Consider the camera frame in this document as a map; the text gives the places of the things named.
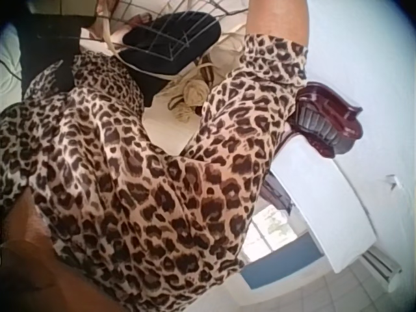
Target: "leopard print pants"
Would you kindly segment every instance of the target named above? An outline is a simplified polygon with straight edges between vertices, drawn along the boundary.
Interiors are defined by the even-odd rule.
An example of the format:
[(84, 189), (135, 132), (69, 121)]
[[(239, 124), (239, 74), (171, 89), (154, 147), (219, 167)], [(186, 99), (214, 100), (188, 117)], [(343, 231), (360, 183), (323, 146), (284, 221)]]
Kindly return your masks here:
[(182, 311), (238, 272), (259, 188), (305, 85), (306, 48), (247, 36), (179, 156), (151, 143), (143, 97), (115, 58), (54, 64), (0, 115), (0, 208), (30, 187), (57, 256), (129, 311)]

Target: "blue wall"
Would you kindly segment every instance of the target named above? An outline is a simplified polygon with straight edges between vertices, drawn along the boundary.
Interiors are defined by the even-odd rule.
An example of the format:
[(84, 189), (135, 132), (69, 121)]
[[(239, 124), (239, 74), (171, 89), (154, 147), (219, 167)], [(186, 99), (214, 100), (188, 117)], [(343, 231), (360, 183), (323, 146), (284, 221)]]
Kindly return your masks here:
[(251, 289), (278, 281), (310, 265), (323, 255), (311, 235), (298, 239), (243, 268), (241, 275)]

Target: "leopard print dress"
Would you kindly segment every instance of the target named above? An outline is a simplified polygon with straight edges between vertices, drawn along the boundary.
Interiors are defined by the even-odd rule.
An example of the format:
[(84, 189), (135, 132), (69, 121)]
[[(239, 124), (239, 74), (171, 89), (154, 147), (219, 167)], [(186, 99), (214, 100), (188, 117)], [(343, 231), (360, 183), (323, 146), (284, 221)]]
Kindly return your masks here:
[(213, 89), (179, 156), (151, 143), (143, 97), (123, 64), (54, 64), (0, 117), (3, 215), (30, 187), (57, 256), (129, 311), (184, 310), (241, 269), (259, 188), (305, 85), (306, 48), (246, 37), (240, 68)]

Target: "window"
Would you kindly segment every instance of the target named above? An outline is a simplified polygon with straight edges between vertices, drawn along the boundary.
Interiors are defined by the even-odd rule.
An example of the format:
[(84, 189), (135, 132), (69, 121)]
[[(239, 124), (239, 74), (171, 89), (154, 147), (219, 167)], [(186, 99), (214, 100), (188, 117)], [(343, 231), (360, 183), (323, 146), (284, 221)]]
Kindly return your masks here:
[[(285, 211), (277, 210), (273, 205), (255, 212), (242, 246), (242, 257), (247, 263), (278, 250), (307, 231), (305, 222), (296, 211), (291, 213), (290, 218)], [(296, 219), (294, 226), (289, 219)]]

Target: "maroon plastic item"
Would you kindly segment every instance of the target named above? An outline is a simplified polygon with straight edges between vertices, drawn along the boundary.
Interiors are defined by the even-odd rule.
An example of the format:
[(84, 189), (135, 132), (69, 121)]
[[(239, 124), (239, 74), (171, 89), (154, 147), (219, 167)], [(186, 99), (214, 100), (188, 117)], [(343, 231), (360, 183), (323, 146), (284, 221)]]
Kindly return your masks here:
[(310, 82), (296, 97), (296, 111), (289, 118), (292, 131), (307, 141), (325, 158), (350, 151), (363, 136), (357, 120), (363, 110), (349, 105), (322, 83)]

